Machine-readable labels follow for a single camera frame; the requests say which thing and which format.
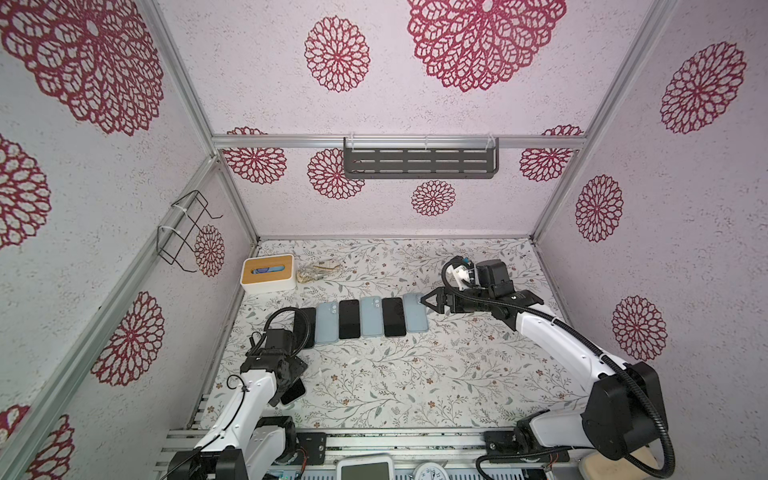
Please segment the light blue phone case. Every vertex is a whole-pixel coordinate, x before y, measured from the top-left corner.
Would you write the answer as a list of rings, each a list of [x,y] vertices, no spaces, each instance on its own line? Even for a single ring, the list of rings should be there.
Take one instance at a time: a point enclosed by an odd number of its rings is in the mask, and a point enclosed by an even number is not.
[[[325,345],[339,340],[339,303],[321,303],[316,307],[315,343]]]
[[[408,293],[402,297],[405,325],[408,333],[424,333],[429,329],[426,306],[421,293]]]
[[[382,337],[384,321],[382,299],[378,296],[360,299],[360,331],[362,337]]]

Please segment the black phone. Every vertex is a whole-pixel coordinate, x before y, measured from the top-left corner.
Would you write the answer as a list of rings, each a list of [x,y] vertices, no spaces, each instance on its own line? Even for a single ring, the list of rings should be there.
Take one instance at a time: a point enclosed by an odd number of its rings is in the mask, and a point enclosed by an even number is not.
[[[280,402],[287,406],[306,394],[306,387],[301,379],[297,379],[293,385],[281,396]]]
[[[382,299],[384,335],[387,338],[406,335],[406,322],[403,300],[400,297]]]
[[[358,300],[339,302],[339,339],[357,339],[361,336],[361,313]]]

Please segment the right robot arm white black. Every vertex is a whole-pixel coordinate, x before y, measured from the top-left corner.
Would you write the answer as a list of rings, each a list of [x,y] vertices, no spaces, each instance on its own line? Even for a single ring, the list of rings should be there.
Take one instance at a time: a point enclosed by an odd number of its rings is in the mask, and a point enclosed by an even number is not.
[[[421,304],[439,314],[490,313],[559,362],[587,395],[580,410],[545,410],[518,421],[518,456],[593,449],[610,460],[638,464],[635,451],[657,441],[664,466],[654,473],[665,475],[674,447],[659,376],[650,365],[604,351],[559,319],[538,295],[517,289],[498,259],[473,263],[457,256],[443,265],[440,278],[441,286]]]

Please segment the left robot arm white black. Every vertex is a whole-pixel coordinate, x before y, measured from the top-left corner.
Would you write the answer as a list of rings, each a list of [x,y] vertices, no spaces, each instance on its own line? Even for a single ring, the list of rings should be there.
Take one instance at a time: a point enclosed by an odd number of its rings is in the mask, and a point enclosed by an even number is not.
[[[299,449],[289,416],[265,410],[300,394],[306,362],[298,353],[308,341],[283,328],[268,329],[251,344],[241,372],[230,376],[235,393],[208,433],[190,450],[174,455],[166,479],[261,479],[275,463]]]

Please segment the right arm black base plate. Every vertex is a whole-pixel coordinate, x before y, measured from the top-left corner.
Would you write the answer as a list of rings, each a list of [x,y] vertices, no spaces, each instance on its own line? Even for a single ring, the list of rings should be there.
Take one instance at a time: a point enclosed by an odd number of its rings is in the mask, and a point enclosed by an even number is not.
[[[567,450],[557,451],[544,447],[517,429],[489,430],[482,433],[486,456],[491,463],[567,463],[571,460]]]

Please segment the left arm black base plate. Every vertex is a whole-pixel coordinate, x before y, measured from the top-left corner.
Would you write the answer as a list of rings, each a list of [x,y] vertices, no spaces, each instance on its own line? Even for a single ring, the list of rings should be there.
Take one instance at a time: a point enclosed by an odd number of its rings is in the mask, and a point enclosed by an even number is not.
[[[325,432],[289,433],[282,465],[320,466],[325,463],[328,435]]]

